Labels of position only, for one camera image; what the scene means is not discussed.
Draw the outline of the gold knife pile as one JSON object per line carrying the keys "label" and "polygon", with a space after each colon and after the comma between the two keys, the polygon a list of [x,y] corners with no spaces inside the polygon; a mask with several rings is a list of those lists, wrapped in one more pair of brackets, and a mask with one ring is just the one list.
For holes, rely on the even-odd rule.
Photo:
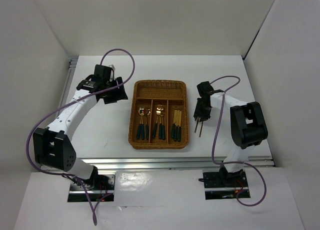
{"label": "gold knife pile", "polygon": [[176,113],[176,120],[175,120],[174,141],[177,141],[177,140],[178,140],[179,115],[180,115],[180,111],[179,111],[179,110],[177,110],[177,113]]}
{"label": "gold knife pile", "polygon": [[173,116],[173,124],[172,124],[172,128],[171,128],[171,137],[172,137],[172,139],[175,138],[177,114],[178,114],[178,110],[175,109],[174,110],[174,116]]}

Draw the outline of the gold spoon green handle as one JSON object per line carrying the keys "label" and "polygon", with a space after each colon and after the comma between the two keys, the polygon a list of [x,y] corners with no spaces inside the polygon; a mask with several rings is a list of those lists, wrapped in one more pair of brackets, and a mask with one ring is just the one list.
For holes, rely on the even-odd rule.
{"label": "gold spoon green handle", "polygon": [[144,116],[145,116],[145,120],[146,120],[146,125],[145,125],[146,133],[145,133],[145,136],[146,136],[147,140],[149,140],[149,134],[150,134],[150,127],[149,127],[149,115],[150,115],[150,113],[151,113],[150,109],[145,109],[144,110]]}
{"label": "gold spoon green handle", "polygon": [[136,138],[137,139],[141,139],[141,126],[142,126],[142,108],[140,107],[138,110],[139,116],[140,116],[140,120],[139,120],[139,125],[138,125],[138,129],[137,129],[137,134],[136,134]]}

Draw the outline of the gold spoon pile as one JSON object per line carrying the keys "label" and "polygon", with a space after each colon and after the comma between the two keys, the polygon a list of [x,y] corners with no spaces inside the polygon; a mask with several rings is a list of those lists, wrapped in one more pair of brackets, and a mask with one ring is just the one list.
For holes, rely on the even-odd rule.
{"label": "gold spoon pile", "polygon": [[144,125],[144,116],[145,116],[145,109],[142,108],[142,112],[141,112],[141,139],[144,140],[145,139],[145,125]]}

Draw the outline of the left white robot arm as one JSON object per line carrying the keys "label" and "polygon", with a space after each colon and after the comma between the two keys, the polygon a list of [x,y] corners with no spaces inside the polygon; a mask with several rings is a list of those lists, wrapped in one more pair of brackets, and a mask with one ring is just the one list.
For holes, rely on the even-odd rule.
{"label": "left white robot arm", "polygon": [[34,157],[38,164],[59,169],[79,178],[87,189],[94,189],[103,178],[97,167],[77,157],[73,135],[86,114],[99,100],[105,104],[128,99],[121,77],[115,77],[113,65],[96,65],[94,73],[76,87],[71,105],[46,128],[37,128],[33,137]]}

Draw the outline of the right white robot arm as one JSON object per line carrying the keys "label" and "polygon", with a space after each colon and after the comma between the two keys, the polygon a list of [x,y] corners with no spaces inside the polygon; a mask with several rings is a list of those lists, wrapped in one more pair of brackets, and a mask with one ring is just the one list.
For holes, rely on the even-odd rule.
{"label": "right white robot arm", "polygon": [[236,174],[243,170],[253,147],[268,137],[261,105],[225,95],[222,90],[215,90],[208,81],[199,83],[197,90],[199,98],[193,114],[197,123],[209,120],[212,108],[229,113],[234,146],[223,161],[225,169],[218,174],[220,184],[229,186],[235,181]]}

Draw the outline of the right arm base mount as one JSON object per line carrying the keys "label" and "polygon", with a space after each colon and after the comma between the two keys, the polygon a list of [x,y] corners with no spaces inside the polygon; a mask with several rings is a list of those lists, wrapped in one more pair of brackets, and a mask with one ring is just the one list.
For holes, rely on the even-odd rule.
{"label": "right arm base mount", "polygon": [[234,177],[223,179],[220,172],[204,172],[198,179],[204,185],[206,200],[250,198],[247,176],[244,171]]}

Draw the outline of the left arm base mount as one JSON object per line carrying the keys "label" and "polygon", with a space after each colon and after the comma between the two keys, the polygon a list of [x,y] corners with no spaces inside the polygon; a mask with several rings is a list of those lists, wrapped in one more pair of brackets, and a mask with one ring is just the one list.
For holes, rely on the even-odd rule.
{"label": "left arm base mount", "polygon": [[77,181],[75,177],[70,180],[68,202],[88,202],[86,192],[92,202],[113,202],[115,198],[115,179],[114,173],[107,175],[99,175],[92,185],[82,180],[84,187]]}

